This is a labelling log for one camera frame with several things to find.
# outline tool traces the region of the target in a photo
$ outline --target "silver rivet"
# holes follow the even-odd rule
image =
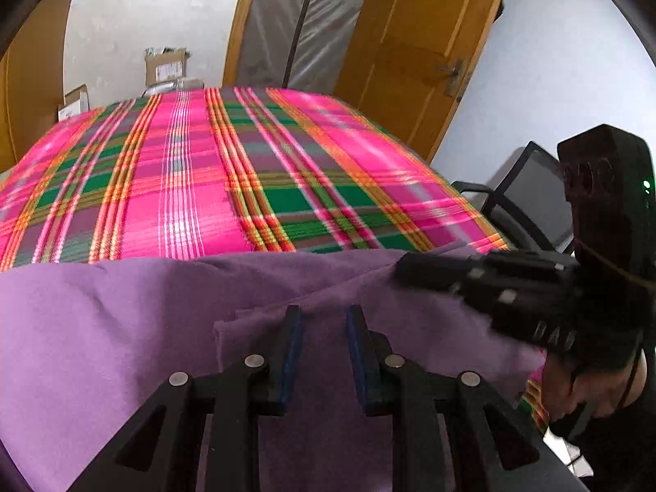
[[[401,355],[393,353],[385,357],[385,364],[387,364],[390,368],[400,368],[405,364],[405,359],[401,357]]]
[[[514,290],[506,289],[499,295],[499,303],[504,303],[506,305],[511,305],[515,298],[517,298],[517,292]]]
[[[176,372],[169,377],[169,383],[173,386],[182,386],[189,381],[189,376],[185,372]]]
[[[467,274],[467,277],[469,277],[469,279],[480,279],[481,277],[483,277],[484,273],[485,270],[483,270],[482,268],[472,268]]]
[[[259,368],[264,364],[264,357],[254,353],[244,359],[244,364],[246,364],[248,368]]]
[[[467,386],[478,386],[481,384],[481,376],[476,372],[465,372],[460,376],[460,381]]]

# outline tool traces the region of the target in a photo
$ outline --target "plastic sheet curtain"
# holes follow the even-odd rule
[[[330,94],[364,0],[310,0],[288,87]],[[253,0],[237,66],[237,84],[282,87],[304,0]]]

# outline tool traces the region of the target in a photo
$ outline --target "black chair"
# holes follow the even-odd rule
[[[496,189],[456,181],[461,193],[487,197],[482,214],[518,248],[571,253],[572,208],[558,159],[531,141]]]

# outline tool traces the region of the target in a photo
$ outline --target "human hand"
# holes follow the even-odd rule
[[[594,417],[609,416],[615,412],[624,394],[632,366],[633,359],[619,371],[584,372],[572,383],[575,364],[549,353],[542,371],[542,404],[552,421],[572,413],[578,404],[584,402],[596,402]],[[645,387],[647,361],[644,351],[641,351],[635,373],[631,390],[624,403],[625,407],[638,399]]]

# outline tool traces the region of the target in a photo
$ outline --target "mesh chair back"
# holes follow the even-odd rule
[[[563,252],[573,238],[572,208],[565,200],[565,187],[558,160],[531,141],[508,175],[495,190],[512,201],[537,226],[556,251]],[[483,213],[503,224],[511,236],[537,248],[526,230],[500,206]]]

